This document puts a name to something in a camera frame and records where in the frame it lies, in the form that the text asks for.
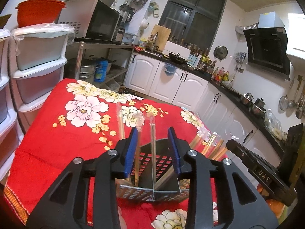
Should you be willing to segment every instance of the black countertop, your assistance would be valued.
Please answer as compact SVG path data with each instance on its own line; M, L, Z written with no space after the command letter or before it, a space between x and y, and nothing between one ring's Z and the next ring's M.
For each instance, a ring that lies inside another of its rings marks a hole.
M269 131L265 128L264 120L262 118L257 118L249 111L249 108L244 106L242 103L239 102L239 97L236 97L232 92L230 92L228 89L224 88L223 86L220 86L220 84L214 80L211 80L210 78L207 78L203 72L199 70L191 70L187 67L187 65L179 65L174 62L172 62L170 59L163 57L162 54L159 53L151 53L151 52L139 52L139 54L165 62L170 63L176 67L178 67L181 70L187 71L191 74L194 74L209 83L211 83L213 86L215 86L220 92L222 92L225 96L227 96L237 107L239 110L242 111L242 113L251 121L251 123L261 131L261 133L266 137L266 139L269 141L269 143L272 145L276 153L279 155L280 158L284 155L284 145L282 142L280 142L278 139L276 139Z

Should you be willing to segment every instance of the orange patterned border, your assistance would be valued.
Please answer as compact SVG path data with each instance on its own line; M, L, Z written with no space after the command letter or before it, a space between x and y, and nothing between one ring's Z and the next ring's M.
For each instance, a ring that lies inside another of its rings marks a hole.
M5 186L5 188L4 188L4 196L5 196L6 200L8 201L8 203L10 204L10 206L12 207L12 209L14 210L17 217L25 225L27 218L29 217L29 212L21 204L18 196L8 186Z

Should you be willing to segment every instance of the floral tablecloth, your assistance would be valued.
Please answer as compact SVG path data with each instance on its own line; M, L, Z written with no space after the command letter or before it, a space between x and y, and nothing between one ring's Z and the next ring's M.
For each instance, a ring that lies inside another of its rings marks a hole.
M173 126L178 138L190 143L202 122L186 109L161 104L130 94L118 94L93 85L64 79L43 104L21 145L15 152L5 197L16 216L25 224L30 212L56 177L76 156L92 159L115 147L119 140L116 103L122 104L126 136L135 126L135 114L152 112L156 118L157 139L167 138ZM141 145L150 142L149 124L144 123ZM217 221L215 190L214 222ZM92 221L92 200L88 223ZM118 199L127 228L182 229L187 203L130 203Z

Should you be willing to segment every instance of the metal bolt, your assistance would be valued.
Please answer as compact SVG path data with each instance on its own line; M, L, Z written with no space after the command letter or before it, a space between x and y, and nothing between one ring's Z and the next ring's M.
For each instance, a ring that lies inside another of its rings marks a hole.
M224 164L226 165L230 165L232 163L232 160L229 158L225 158L224 160L222 160Z
M80 157L76 157L73 159L73 163L80 164L83 160Z
M197 151L195 151L195 150L189 150L188 151L188 154L190 155L190 156L196 156L197 155Z
M110 156L115 156L116 154L117 154L117 150L115 150L115 149L111 149L108 151L108 155L110 155Z

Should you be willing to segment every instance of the metal basket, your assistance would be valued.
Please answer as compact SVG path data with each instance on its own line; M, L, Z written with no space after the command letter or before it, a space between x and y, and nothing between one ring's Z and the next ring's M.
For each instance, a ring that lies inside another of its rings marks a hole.
M158 181L172 166L167 139L159 139L156 141L156 154L156 177ZM154 190L151 159L151 144L149 143L141 147L139 187L117 184L116 196L118 198L143 202L181 202L187 199L189 197L189 185L187 185L187 180L181 180L181 184L179 185L176 174L173 174L167 182L158 188L158 190ZM134 176L135 169L133 169L131 173L131 180L133 183Z

